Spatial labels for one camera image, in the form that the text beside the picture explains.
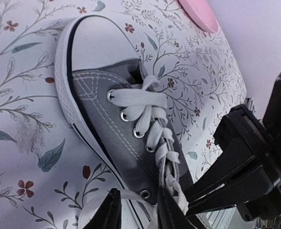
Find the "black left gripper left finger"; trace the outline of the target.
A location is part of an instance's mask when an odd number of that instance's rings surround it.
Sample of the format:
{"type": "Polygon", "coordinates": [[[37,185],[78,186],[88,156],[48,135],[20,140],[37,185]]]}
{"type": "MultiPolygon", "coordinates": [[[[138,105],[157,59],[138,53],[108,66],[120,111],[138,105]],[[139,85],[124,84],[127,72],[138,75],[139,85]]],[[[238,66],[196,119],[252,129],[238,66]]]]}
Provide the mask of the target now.
{"type": "Polygon", "coordinates": [[[120,229],[121,228],[121,195],[112,188],[91,219],[85,220],[83,229],[120,229]]]}

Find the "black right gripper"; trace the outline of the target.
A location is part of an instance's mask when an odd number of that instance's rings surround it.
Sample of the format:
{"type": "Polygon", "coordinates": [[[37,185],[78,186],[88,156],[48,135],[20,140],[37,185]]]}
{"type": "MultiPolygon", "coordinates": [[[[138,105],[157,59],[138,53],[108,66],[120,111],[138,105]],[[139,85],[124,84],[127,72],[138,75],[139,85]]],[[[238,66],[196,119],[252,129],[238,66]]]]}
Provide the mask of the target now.
{"type": "Polygon", "coordinates": [[[225,115],[214,134],[223,153],[184,194],[187,216],[237,207],[245,221],[281,214],[281,141],[268,136],[244,105],[225,115]]]}

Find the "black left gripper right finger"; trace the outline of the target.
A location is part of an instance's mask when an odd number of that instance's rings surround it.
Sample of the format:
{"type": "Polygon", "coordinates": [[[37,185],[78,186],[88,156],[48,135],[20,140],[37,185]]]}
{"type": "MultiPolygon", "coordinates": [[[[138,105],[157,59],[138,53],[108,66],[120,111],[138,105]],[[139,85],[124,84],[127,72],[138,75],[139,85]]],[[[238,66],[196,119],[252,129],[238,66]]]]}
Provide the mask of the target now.
{"type": "Polygon", "coordinates": [[[159,229],[201,229],[199,220],[192,224],[183,214],[170,192],[165,187],[158,188],[157,222],[159,229]]]}

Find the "grey canvas sneaker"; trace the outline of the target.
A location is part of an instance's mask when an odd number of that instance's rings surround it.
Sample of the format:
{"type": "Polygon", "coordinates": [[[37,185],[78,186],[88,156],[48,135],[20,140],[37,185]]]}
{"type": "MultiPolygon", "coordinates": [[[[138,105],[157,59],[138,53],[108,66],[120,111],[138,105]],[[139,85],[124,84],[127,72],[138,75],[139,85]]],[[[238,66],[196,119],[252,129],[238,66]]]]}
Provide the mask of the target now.
{"type": "Polygon", "coordinates": [[[167,96],[112,20],[73,19],[55,56],[55,80],[67,121],[114,175],[142,229],[158,226],[158,189],[186,215],[192,178],[167,117],[167,96]]]}

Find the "white shoelace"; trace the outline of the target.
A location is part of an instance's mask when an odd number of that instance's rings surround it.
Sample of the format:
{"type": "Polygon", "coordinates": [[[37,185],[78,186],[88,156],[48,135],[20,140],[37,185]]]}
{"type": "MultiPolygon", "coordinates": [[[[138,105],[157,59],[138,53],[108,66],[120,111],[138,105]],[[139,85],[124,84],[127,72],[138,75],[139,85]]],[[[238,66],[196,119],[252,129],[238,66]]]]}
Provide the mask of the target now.
{"type": "Polygon", "coordinates": [[[141,229],[157,227],[158,188],[186,212],[192,178],[167,117],[166,95],[152,76],[74,73],[72,125],[116,177],[122,200],[141,229]]]}

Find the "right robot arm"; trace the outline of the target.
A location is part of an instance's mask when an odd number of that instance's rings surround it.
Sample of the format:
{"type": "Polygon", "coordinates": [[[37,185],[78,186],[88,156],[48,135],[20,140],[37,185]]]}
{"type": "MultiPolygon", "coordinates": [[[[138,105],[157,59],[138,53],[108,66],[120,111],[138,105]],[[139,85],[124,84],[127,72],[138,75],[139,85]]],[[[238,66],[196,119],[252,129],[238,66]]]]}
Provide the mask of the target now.
{"type": "Polygon", "coordinates": [[[218,125],[214,143],[222,154],[184,193],[187,217],[236,207],[244,221],[281,215],[281,73],[264,117],[243,104],[218,125]]]}

